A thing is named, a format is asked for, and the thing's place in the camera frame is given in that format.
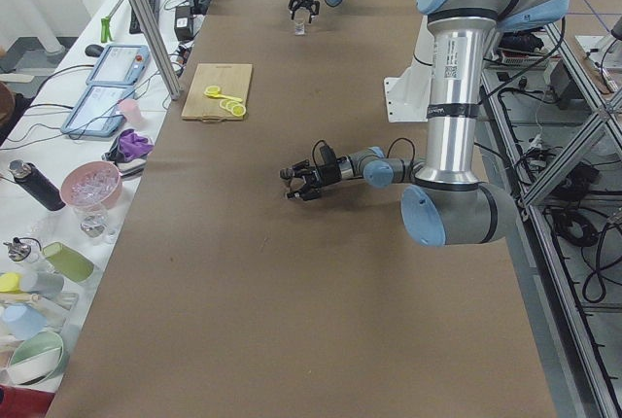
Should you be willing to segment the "steel jigger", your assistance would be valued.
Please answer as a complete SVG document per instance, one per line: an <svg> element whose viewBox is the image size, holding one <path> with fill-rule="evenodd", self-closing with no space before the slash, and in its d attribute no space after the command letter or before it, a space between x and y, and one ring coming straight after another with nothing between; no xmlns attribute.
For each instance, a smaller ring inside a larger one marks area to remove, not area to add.
<svg viewBox="0 0 622 418"><path fill-rule="evenodd" d="M294 172L290 168L285 168L279 172L279 175L286 188L286 192L285 192L286 198L291 198L292 192L293 192L292 181L294 178Z"/></svg>

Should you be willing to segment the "clear glass measuring cup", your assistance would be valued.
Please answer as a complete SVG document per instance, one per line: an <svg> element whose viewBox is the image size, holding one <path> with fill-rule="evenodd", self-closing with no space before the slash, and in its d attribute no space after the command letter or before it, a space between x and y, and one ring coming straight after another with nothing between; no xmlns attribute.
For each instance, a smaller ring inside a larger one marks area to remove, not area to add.
<svg viewBox="0 0 622 418"><path fill-rule="evenodd" d="M303 18L294 19L294 35L304 36L306 34L306 25Z"/></svg>

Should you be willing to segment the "pink plastic cup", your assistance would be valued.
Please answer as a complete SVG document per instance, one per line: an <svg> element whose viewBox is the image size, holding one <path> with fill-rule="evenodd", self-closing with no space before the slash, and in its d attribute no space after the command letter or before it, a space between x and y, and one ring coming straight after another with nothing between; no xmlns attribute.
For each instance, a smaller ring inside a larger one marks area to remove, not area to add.
<svg viewBox="0 0 622 418"><path fill-rule="evenodd" d="M146 125L138 101L133 98L126 98L118 104L119 112L124 116L125 120L134 128L142 129Z"/></svg>

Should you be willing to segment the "green plastic cup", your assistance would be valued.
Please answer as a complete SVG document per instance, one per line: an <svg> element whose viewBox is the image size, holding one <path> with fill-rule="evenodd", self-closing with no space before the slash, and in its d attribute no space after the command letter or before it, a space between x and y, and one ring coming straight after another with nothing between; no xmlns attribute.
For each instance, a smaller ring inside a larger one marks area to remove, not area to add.
<svg viewBox="0 0 622 418"><path fill-rule="evenodd" d="M85 282L94 271L94 264L76 250L60 242L53 242L42 249L45 259L69 280Z"/></svg>

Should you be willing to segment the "lemon slice middle of row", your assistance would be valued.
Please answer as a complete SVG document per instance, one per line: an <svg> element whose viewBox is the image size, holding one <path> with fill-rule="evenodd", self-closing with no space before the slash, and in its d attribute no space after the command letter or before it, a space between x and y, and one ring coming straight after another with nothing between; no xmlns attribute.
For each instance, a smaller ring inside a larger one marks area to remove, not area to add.
<svg viewBox="0 0 622 418"><path fill-rule="evenodd" d="M236 101L229 101L228 106L227 106L227 110L229 112L233 112L237 107L238 107L238 102L236 102Z"/></svg>

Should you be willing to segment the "wooden cutting board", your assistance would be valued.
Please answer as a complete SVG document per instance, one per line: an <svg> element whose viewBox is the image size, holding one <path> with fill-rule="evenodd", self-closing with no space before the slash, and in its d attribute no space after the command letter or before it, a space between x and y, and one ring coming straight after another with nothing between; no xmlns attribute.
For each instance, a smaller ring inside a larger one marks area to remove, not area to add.
<svg viewBox="0 0 622 418"><path fill-rule="evenodd" d="M185 121L243 121L253 65L199 63L181 117Z"/></svg>

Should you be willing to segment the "black power box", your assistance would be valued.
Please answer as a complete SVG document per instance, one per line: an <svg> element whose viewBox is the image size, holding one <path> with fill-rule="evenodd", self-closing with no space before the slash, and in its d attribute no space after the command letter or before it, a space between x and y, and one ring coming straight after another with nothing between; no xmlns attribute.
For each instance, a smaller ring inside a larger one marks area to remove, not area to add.
<svg viewBox="0 0 622 418"><path fill-rule="evenodd" d="M180 42L193 39L194 14L191 6L181 5L175 8L174 33Z"/></svg>

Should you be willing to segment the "purple cloth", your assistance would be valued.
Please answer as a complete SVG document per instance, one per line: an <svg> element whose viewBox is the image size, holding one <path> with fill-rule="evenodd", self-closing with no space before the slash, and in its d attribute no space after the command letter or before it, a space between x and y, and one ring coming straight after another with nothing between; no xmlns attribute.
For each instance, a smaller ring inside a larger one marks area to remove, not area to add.
<svg viewBox="0 0 622 418"><path fill-rule="evenodd" d="M129 162L149 154L154 145L150 139L136 133L134 129L124 130L118 137L117 161Z"/></svg>

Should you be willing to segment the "upper blue teach pendant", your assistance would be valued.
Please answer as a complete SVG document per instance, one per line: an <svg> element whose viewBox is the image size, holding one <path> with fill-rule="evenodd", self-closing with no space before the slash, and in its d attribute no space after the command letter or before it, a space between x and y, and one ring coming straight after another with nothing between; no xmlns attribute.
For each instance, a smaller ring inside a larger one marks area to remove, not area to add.
<svg viewBox="0 0 622 418"><path fill-rule="evenodd" d="M104 48L89 76L88 86L129 87L147 67L150 50L145 45L111 44Z"/></svg>

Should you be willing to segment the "pink bowl with ice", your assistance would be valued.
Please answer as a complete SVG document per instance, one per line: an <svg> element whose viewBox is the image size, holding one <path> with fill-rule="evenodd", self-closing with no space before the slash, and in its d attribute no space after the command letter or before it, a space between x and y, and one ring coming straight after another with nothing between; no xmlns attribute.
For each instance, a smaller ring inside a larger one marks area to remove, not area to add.
<svg viewBox="0 0 622 418"><path fill-rule="evenodd" d="M110 209L118 202L121 191L118 168L110 161L98 160L70 172L61 185L60 197L74 208L102 205Z"/></svg>

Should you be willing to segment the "black computer mouse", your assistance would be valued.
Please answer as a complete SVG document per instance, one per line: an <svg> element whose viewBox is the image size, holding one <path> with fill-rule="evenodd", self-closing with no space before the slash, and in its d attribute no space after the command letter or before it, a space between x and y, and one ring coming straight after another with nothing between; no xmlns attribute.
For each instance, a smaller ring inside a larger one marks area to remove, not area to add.
<svg viewBox="0 0 622 418"><path fill-rule="evenodd" d="M90 44L85 47L85 55L89 57L99 57L104 52L104 47L96 44Z"/></svg>

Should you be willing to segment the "black water bottle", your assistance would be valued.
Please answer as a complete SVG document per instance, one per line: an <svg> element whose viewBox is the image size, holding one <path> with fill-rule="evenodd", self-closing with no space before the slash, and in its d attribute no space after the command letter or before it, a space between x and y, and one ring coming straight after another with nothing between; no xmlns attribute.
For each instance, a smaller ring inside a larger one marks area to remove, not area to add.
<svg viewBox="0 0 622 418"><path fill-rule="evenodd" d="M15 182L50 211L65 206L59 189L31 162L15 159L10 162L9 171Z"/></svg>

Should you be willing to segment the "glass bottle metal pourer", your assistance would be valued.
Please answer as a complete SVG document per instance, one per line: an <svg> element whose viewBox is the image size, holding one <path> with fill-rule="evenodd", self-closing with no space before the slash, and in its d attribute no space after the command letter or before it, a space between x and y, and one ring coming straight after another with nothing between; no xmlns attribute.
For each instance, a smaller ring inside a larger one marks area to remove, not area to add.
<svg viewBox="0 0 622 418"><path fill-rule="evenodd" d="M41 243L33 237L14 237L11 241L5 241L4 245L13 262L28 265L43 259Z"/></svg>

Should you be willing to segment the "aluminium frame post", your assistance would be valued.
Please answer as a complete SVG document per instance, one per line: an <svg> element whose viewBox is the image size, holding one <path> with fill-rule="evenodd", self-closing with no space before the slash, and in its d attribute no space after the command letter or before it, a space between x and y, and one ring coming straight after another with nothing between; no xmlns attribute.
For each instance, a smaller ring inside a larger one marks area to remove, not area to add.
<svg viewBox="0 0 622 418"><path fill-rule="evenodd" d="M129 0L130 6L136 14L143 35L145 36L156 67L167 88L172 100L177 100L181 95L181 86L177 75L172 67L167 49L159 32L154 13L148 0Z"/></svg>

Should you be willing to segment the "green handled grabber tool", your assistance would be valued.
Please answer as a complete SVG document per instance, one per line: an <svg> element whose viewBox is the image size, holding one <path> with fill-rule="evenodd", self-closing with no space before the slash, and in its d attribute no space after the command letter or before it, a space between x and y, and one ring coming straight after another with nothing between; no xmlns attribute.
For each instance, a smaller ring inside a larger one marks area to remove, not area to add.
<svg viewBox="0 0 622 418"><path fill-rule="evenodd" d="M106 44L113 41L113 36L111 32L111 20L119 7L121 6L123 0L118 0L118 2L113 6L107 16L101 19L101 30L100 30L100 42L102 44Z"/></svg>

